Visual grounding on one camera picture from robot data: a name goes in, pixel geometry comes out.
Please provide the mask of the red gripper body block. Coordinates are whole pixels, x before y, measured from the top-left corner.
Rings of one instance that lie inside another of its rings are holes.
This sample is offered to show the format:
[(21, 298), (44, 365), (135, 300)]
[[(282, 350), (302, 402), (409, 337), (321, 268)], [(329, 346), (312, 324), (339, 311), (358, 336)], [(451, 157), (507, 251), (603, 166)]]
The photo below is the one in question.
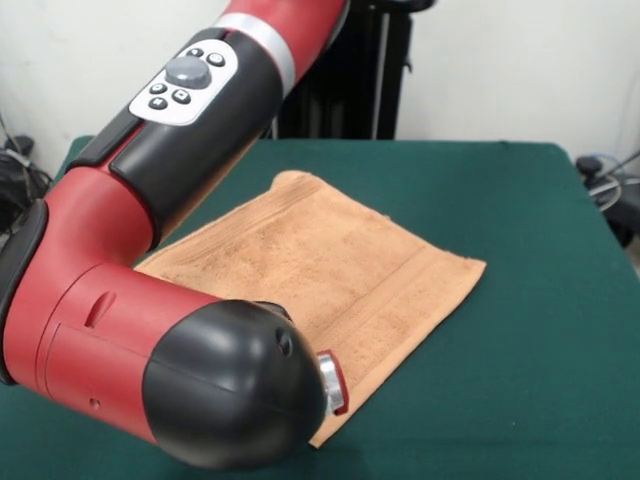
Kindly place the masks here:
[(324, 352), (324, 389), (326, 415), (346, 414), (349, 410), (349, 391), (341, 365), (331, 350)]

